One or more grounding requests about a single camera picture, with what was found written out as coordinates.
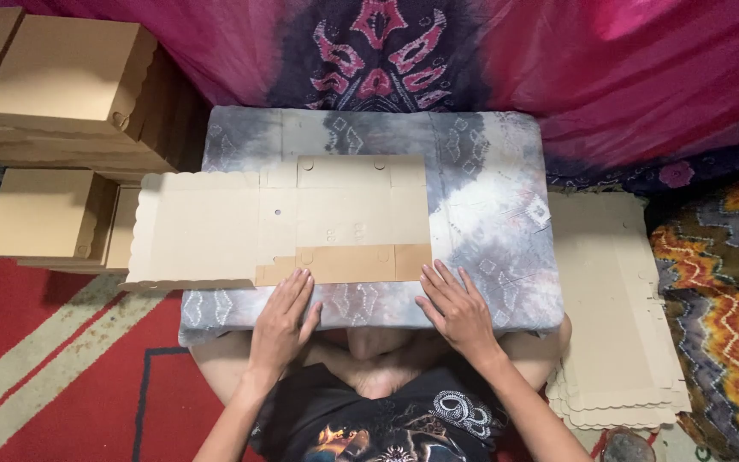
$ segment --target white stripe on rug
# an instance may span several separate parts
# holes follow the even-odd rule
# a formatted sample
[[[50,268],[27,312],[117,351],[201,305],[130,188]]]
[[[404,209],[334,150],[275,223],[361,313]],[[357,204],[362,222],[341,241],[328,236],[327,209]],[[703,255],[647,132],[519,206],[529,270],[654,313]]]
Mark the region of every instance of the white stripe on rug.
[[[129,294],[11,395],[0,407],[0,448],[155,308],[164,295]]]
[[[0,398],[119,293],[123,277],[90,281],[50,318],[0,358]],[[9,307],[19,310],[22,307]]]

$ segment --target red rug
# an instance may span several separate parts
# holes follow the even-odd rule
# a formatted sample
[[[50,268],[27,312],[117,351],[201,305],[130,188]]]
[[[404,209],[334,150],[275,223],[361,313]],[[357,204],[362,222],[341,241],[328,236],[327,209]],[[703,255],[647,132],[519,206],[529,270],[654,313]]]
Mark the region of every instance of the red rug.
[[[177,343],[180,292],[121,293],[117,282],[0,260],[0,461],[198,451],[222,406]],[[493,459],[531,460],[514,434]]]

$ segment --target stack of cardboard boxes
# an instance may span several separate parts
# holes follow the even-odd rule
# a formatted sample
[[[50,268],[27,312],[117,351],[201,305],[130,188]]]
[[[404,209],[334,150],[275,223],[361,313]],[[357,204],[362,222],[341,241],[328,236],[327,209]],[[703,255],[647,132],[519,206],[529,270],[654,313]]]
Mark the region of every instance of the stack of cardboard boxes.
[[[0,8],[0,257],[126,270],[107,252],[122,198],[146,173],[200,170],[209,116],[144,26]]]

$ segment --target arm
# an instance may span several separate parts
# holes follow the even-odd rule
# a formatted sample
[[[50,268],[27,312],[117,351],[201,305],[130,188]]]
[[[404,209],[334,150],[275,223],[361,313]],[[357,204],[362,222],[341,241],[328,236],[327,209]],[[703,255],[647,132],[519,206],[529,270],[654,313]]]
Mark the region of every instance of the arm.
[[[276,286],[255,321],[247,369],[229,404],[195,455],[195,462],[241,459],[264,399],[319,323],[320,302],[310,309],[299,328],[299,319],[310,300],[313,285],[308,269],[296,269]]]
[[[498,345],[489,308],[467,272],[458,269],[465,289],[440,260],[435,261],[435,268],[440,276],[424,266],[421,286],[429,299],[416,297],[416,303],[435,329],[489,383],[535,460],[591,462],[583,446]]]

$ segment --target gray tie-dye cloth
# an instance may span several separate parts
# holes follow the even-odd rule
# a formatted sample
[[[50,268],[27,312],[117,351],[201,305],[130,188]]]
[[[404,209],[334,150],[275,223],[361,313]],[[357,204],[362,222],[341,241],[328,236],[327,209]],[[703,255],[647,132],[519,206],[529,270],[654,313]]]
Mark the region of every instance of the gray tie-dye cloth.
[[[423,154],[433,257],[467,269],[496,330],[560,325],[544,158],[530,116],[216,107],[202,170],[258,172],[299,154]],[[251,329],[271,293],[272,287],[186,290],[179,342]],[[319,284],[312,299],[324,302],[321,329],[431,327],[413,301],[423,294],[417,281]]]

